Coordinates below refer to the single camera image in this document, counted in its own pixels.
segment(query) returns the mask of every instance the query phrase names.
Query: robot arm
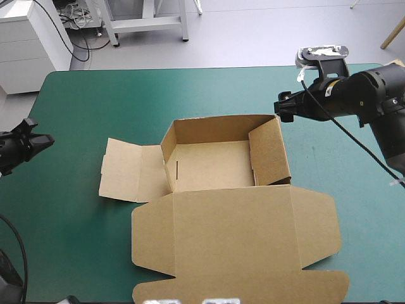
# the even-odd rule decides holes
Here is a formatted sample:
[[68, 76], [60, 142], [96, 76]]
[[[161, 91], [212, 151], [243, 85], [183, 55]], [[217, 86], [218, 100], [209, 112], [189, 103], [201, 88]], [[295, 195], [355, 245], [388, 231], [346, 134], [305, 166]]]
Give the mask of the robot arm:
[[[307, 47], [300, 49], [297, 65], [318, 69], [308, 91], [328, 114], [356, 115], [360, 127], [370, 124], [387, 165], [405, 175], [405, 68], [391, 63], [349, 76], [348, 54], [344, 46]], [[281, 92], [278, 100], [275, 113], [283, 122], [292, 122], [294, 115], [330, 119], [305, 90]]]
[[53, 145], [52, 136], [32, 133], [37, 125], [34, 119], [25, 118], [11, 132], [0, 132], [0, 177]]

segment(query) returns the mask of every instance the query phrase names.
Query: green tabletop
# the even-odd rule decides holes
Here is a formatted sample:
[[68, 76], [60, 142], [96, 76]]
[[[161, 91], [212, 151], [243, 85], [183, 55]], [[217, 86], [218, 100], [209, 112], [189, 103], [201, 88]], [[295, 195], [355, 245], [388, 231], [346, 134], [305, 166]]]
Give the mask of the green tabletop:
[[[376, 65], [352, 65], [357, 72]], [[176, 118], [273, 113], [281, 91], [298, 91], [293, 66], [55, 72], [31, 117], [53, 147], [0, 180], [0, 211], [28, 254], [28, 301], [131, 301], [140, 282], [168, 276], [131, 262], [130, 214], [139, 204], [98, 196], [107, 138], [158, 144]], [[306, 80], [309, 84], [311, 74]], [[378, 155], [370, 128], [340, 121]], [[282, 125], [292, 183], [331, 194], [343, 247], [310, 269], [351, 278], [346, 301], [405, 298], [405, 193], [331, 122]], [[18, 245], [0, 226], [1, 247], [21, 271]]]

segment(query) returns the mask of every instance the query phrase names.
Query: open cardboard box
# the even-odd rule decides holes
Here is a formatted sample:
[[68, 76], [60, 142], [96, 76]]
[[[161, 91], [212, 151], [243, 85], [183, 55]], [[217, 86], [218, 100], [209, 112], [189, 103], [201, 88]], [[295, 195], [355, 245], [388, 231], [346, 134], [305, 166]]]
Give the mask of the open cardboard box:
[[338, 304], [348, 276], [302, 268], [339, 248], [326, 194], [290, 185], [172, 193], [133, 211], [132, 260], [175, 278], [138, 284], [133, 297]]
[[273, 115], [173, 122], [159, 146], [108, 140], [99, 194], [148, 204], [132, 214], [132, 260], [175, 276], [134, 301], [343, 301], [348, 277], [304, 267], [340, 248], [333, 199], [290, 186]]
[[289, 184], [274, 115], [175, 120], [160, 146], [109, 139], [99, 194], [147, 202], [168, 193]]

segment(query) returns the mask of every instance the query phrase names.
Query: wire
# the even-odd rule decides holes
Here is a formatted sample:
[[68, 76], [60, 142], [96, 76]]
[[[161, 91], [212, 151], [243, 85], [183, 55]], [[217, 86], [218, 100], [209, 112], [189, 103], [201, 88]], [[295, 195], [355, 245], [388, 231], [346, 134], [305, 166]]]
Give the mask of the wire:
[[[79, 48], [79, 49], [87, 49], [86, 47], [78, 46], [77, 44], [75, 44], [75, 43], [73, 43], [73, 42], [72, 42], [72, 44], [73, 44], [75, 47]], [[105, 44], [103, 44], [102, 46], [99, 46], [99, 47], [91, 47], [91, 48], [89, 48], [88, 50], [89, 50], [89, 51], [97, 51], [98, 49], [103, 49], [103, 48], [105, 48], [108, 44], [109, 44], [109, 41], [107, 41], [107, 42], [106, 42]]]
[[87, 40], [84, 39], [84, 40], [85, 40], [85, 43], [86, 43], [86, 46], [87, 46], [87, 58], [83, 60], [83, 59], [80, 59], [79, 57], [75, 56], [74, 53], [73, 53], [72, 51], [70, 51], [69, 47], [67, 46], [65, 40], [63, 39], [63, 37], [62, 37], [62, 35], [61, 35], [61, 32], [59, 31], [59, 29], [58, 29], [58, 27], [56, 26], [55, 22], [53, 21], [51, 15], [48, 13], [48, 11], [45, 9], [45, 7], [43, 7], [42, 4], [39, 3], [37, 0], [33, 0], [33, 2], [37, 3], [37, 4], [42, 8], [42, 10], [45, 12], [45, 14], [49, 17], [49, 19], [52, 21], [53, 26], [55, 27], [56, 31], [58, 32], [59, 37], [61, 38], [63, 44], [65, 45], [65, 47], [66, 47], [66, 49], [69, 51], [69, 53], [70, 53], [74, 58], [76, 58], [78, 61], [81, 61], [81, 62], [86, 62], [86, 61], [88, 61], [88, 60], [90, 59], [90, 50], [89, 50], [89, 45], [87, 44]]
[[28, 286], [28, 262], [27, 262], [27, 254], [25, 252], [24, 243], [23, 243], [20, 233], [18, 233], [16, 227], [14, 227], [14, 225], [10, 222], [10, 220], [1, 213], [0, 213], [0, 219], [2, 219], [8, 225], [8, 227], [10, 227], [10, 229], [14, 232], [15, 237], [17, 238], [18, 244], [20, 244], [20, 249], [21, 249], [21, 253], [23, 256], [23, 262], [24, 262], [24, 283], [23, 283], [22, 304], [25, 304], [25, 299], [27, 298], [27, 286]]
[[[313, 101], [320, 107], [323, 113], [334, 122], [334, 124], [342, 130], [344, 133], [346, 133], [347, 136], [349, 136], [356, 144], [358, 144], [363, 150], [365, 150], [393, 179], [399, 180], [399, 177], [393, 173], [393, 171], [390, 170], [389, 167], [387, 167], [382, 161], [378, 159], [378, 157], [371, 152], [370, 149], [368, 149], [362, 142], [360, 142], [357, 138], [355, 138], [343, 125], [341, 125], [329, 112], [327, 109], [325, 109], [322, 104], [312, 95], [312, 93], [308, 90], [308, 88], [305, 85], [305, 82], [302, 80], [301, 81], [302, 87], [304, 88], [305, 92], [313, 99]], [[400, 182], [401, 186], [405, 188], [405, 182]]]
[[[73, 19], [71, 19], [71, 18], [69, 18], [69, 17], [67, 17], [65, 15], [62, 15], [62, 14], [59, 14], [59, 17], [66, 18], [65, 20], [63, 20], [63, 23], [74, 21]], [[83, 40], [86, 41], [86, 38], [84, 37], [83, 33], [81, 33], [81, 34], [82, 34]], [[105, 44], [103, 44], [102, 46], [99, 46], [99, 47], [82, 47], [82, 46], [79, 46], [78, 44], [75, 44], [75, 43], [72, 42], [72, 44], [75, 47], [77, 47], [79, 49], [86, 49], [86, 50], [89, 50], [89, 51], [97, 51], [98, 49], [105, 48], [109, 43], [110, 43], [110, 40], [108, 40]]]

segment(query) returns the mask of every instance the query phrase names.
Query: floor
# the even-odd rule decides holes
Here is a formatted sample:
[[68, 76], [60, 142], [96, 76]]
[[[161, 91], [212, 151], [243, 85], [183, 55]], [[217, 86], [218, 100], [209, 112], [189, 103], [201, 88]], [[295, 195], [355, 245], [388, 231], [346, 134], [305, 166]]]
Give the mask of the floor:
[[[111, 0], [116, 19], [139, 16], [140, 1]], [[405, 60], [405, 34], [385, 50], [381, 42], [403, 17], [403, 0], [202, 0], [199, 16], [186, 0], [190, 41], [182, 42], [180, 30], [120, 35], [120, 47], [108, 45], [94, 51], [90, 60], [72, 60], [72, 70], [210, 68], [293, 65], [301, 46], [343, 44], [351, 54], [348, 63], [381, 63]], [[177, 0], [165, 0], [161, 15], [178, 10]], [[92, 47], [97, 38], [86, 31]], [[72, 40], [83, 44], [77, 33]], [[77, 56], [85, 57], [76, 50]], [[6, 96], [0, 91], [0, 130], [9, 130], [29, 115], [36, 93]]]

